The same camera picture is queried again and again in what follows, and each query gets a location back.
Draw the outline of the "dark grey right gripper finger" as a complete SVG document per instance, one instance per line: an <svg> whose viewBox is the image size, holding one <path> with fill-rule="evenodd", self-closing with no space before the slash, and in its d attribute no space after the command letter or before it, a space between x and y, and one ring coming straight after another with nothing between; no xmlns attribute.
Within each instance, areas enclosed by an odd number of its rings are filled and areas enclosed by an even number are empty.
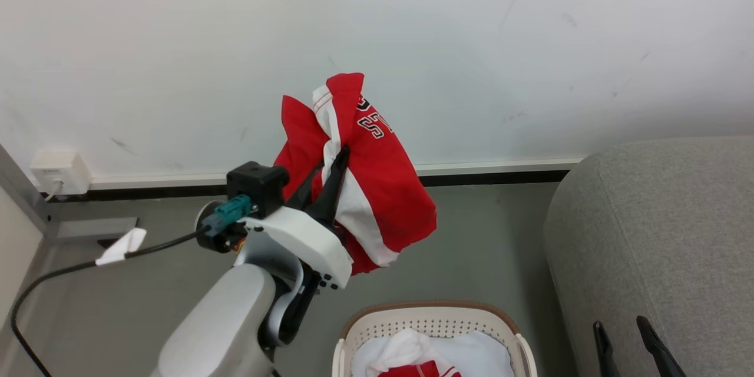
<svg viewBox="0 0 754 377"><path fill-rule="evenodd" d="M600 321L593 323L593 337L596 344L596 356L600 367L600 377L620 377L619 369L613 359L613 345L605 326Z"/></svg>
<svg viewBox="0 0 754 377"><path fill-rule="evenodd" d="M649 319L643 316L636 317L636 323L643 340L644 348L654 358L660 377L687 377L679 366L670 349L662 342L655 332Z"/></svg>

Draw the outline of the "grey fabric sofa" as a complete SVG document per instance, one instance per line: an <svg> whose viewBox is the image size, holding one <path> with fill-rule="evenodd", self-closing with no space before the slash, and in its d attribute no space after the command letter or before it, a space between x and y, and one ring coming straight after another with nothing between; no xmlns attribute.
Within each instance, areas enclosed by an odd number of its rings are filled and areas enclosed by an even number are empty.
<svg viewBox="0 0 754 377"><path fill-rule="evenodd" d="M577 372L657 377L648 318L687 377L754 377L754 136L618 144L555 191L544 244Z"/></svg>

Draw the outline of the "cream laundry basket brown rim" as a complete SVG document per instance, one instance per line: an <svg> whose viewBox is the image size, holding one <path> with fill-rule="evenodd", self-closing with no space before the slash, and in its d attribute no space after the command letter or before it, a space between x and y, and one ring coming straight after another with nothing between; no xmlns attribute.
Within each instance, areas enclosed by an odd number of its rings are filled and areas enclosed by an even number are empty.
<svg viewBox="0 0 754 377"><path fill-rule="evenodd" d="M370 339L409 328L435 338L482 332L506 348L514 377L539 377L530 345L512 318L492 305L455 300L388 303L359 310L341 331L332 377L351 377L356 350Z"/></svg>

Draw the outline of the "white wall socket box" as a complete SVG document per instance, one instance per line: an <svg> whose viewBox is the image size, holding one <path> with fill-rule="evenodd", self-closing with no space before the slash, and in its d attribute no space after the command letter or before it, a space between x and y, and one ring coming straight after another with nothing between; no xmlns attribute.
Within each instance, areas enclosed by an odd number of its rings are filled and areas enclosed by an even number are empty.
<svg viewBox="0 0 754 377"><path fill-rule="evenodd" d="M39 191L49 195L85 194L91 187L91 170L76 151L38 151L29 169Z"/></svg>

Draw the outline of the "red and white jersey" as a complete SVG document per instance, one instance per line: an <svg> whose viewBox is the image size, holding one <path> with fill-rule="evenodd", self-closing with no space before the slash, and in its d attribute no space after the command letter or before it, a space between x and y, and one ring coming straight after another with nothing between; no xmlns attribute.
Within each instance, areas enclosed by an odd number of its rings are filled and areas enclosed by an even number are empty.
<svg viewBox="0 0 754 377"><path fill-rule="evenodd" d="M388 267L436 229L434 201L398 136L363 95L364 79L361 73L329 77L313 91L310 105L283 96L286 142L275 159L290 175L285 200L323 162L313 179L315 201L336 155L350 148L336 223L346 237L353 275Z"/></svg>

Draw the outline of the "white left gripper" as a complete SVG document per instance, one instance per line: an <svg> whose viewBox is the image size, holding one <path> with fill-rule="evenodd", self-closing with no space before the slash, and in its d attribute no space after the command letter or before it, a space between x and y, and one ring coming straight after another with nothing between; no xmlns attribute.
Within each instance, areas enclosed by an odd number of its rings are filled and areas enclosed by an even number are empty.
<svg viewBox="0 0 754 377"><path fill-rule="evenodd" d="M334 229L339 197L348 169L350 148L343 146L329 166L329 175L317 199L312 202L313 179L320 173L323 162L296 187L282 206L266 218L240 219L252 232L256 227L281 245L288 253L309 265L322 277L329 275L329 283L339 289L348 285L352 260L341 240L328 229Z"/></svg>

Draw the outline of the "red garment white stripes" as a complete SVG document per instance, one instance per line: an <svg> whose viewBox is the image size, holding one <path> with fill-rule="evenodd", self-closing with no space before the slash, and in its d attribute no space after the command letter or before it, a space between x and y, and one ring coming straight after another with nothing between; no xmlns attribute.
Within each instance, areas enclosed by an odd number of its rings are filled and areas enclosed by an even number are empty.
<svg viewBox="0 0 754 377"><path fill-rule="evenodd" d="M409 364L388 369L379 377L462 377L454 366L445 366L437 361Z"/></svg>

